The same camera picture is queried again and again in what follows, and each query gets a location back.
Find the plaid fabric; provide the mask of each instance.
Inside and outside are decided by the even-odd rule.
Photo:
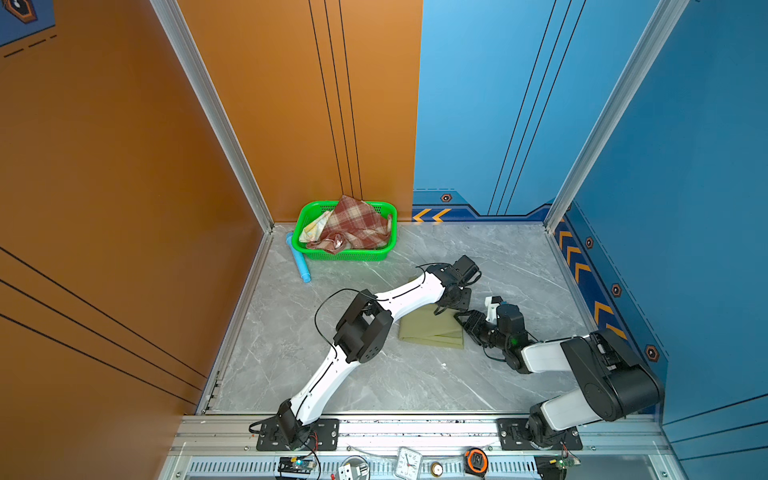
[[[381,216],[370,205],[346,195],[328,219],[320,240],[306,247],[336,254],[342,250],[376,250],[389,242],[392,215]]]

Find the tape measure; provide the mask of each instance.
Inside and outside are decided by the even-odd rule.
[[[488,456],[481,449],[469,449],[464,454],[464,472],[485,477],[488,471]]]

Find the green basket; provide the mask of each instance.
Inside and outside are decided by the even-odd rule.
[[[312,223],[314,220],[323,214],[323,212],[330,212],[336,208],[339,203],[338,200],[321,200],[307,204],[301,209],[299,219],[296,222],[296,232],[294,232],[293,248],[306,255],[312,260],[348,260],[354,262],[379,262],[384,260],[387,253],[395,247],[397,241],[397,209],[386,202],[366,202],[374,210],[382,214],[382,217],[392,215],[392,235],[389,237],[389,242],[384,248],[379,250],[344,250],[338,252],[336,255],[328,253],[325,250],[312,250],[306,248],[306,243],[299,242],[299,233],[304,230],[304,227]]]

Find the blue cylindrical object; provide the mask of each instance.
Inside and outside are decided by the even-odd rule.
[[[288,232],[286,235],[286,243],[288,243],[288,247],[290,248],[291,253],[293,253],[293,259],[296,261],[296,266],[299,268],[299,275],[301,275],[301,280],[304,280],[304,283],[309,283],[312,279],[310,276],[310,269],[306,267],[304,254],[293,248],[293,242],[291,241],[292,238],[293,232]]]

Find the cloth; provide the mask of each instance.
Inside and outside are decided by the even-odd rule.
[[[320,240],[306,247],[334,255],[350,248],[376,250],[385,247],[392,235],[392,215],[381,216],[370,205],[342,195],[326,222]]]
[[[320,235],[323,233],[323,228],[325,228],[330,216],[331,212],[323,212],[322,215],[304,227],[304,230],[301,230],[299,235],[299,242],[308,243],[320,240]]]
[[[404,342],[430,346],[464,348],[464,333],[453,314],[458,310],[446,309],[435,315],[434,303],[413,310],[400,319],[398,338]]]

